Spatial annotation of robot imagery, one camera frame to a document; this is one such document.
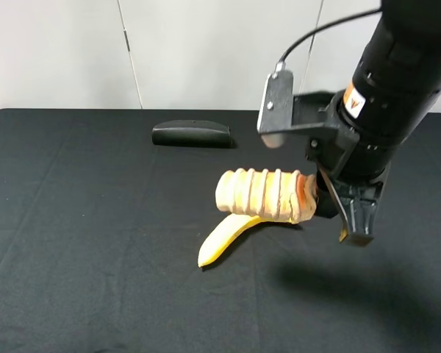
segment metal bracket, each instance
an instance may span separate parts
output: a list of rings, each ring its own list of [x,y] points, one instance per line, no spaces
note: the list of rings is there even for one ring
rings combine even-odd
[[[280,147],[286,133],[310,136],[308,158],[337,177],[359,141],[359,134],[337,115],[342,96],[343,92],[294,96],[293,73],[276,71],[266,80],[258,133],[270,148]]]

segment cylindrical object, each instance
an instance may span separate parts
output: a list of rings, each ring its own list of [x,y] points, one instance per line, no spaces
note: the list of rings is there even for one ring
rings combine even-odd
[[[426,40],[436,35],[438,21],[427,27],[420,22],[415,28],[405,24],[406,33],[413,35],[402,37],[395,34],[388,16],[383,13],[352,84],[336,107],[341,119],[360,135],[343,179],[379,175],[441,93],[441,46]]]
[[[315,176],[237,169],[227,171],[215,190],[218,209],[239,215],[259,215],[297,224],[309,220],[317,207]]]

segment white wall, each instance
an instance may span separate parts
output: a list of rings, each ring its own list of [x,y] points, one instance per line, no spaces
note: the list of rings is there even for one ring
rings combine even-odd
[[[259,108],[279,55],[321,0],[0,0],[0,108]],[[379,0],[324,0],[319,24]],[[288,60],[295,91],[344,88],[379,16]],[[134,70],[123,35],[129,33]],[[140,96],[135,80],[140,86]],[[441,111],[441,97],[434,109]]]
[[[259,109],[282,52],[320,0],[121,0],[143,106]],[[306,43],[289,67],[301,83]]]
[[[137,108],[116,0],[0,0],[0,108]]]

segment orange label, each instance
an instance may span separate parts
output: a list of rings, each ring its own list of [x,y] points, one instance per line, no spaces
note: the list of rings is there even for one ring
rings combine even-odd
[[[350,98],[351,92],[353,92],[354,85],[353,82],[350,82],[348,87],[346,88],[345,94],[343,95],[343,102],[346,104],[348,99]]]

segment wall seam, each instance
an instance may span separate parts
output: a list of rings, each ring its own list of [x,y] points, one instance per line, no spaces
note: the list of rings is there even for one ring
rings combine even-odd
[[[118,3],[119,16],[121,17],[121,24],[123,26],[124,38],[126,40],[127,52],[129,54],[129,61],[131,62],[132,76],[134,77],[135,87],[137,90],[137,96],[139,97],[140,109],[143,109],[142,96],[140,95],[140,89],[139,89],[139,82],[137,81],[137,75],[135,73],[134,58],[132,57],[131,46],[129,45],[129,36],[127,34],[126,24],[124,23],[123,10],[121,8],[121,0],[116,0],[116,1]]]
[[[317,14],[317,20],[315,22],[315,28],[318,27],[318,25],[320,24],[320,17],[322,16],[322,10],[323,10],[323,3],[325,0],[321,0],[320,1],[320,7],[318,8],[318,14]],[[309,64],[310,64],[310,59],[312,57],[312,50],[314,47],[314,41],[315,41],[315,36],[316,33],[312,36],[312,39],[310,40],[310,46],[309,46],[309,54],[307,56],[307,62],[306,62],[306,70],[304,72],[304,75],[302,77],[302,81],[301,81],[301,87],[299,88],[299,94],[302,94],[302,90],[304,89],[306,80],[307,80],[307,72],[309,71]]]

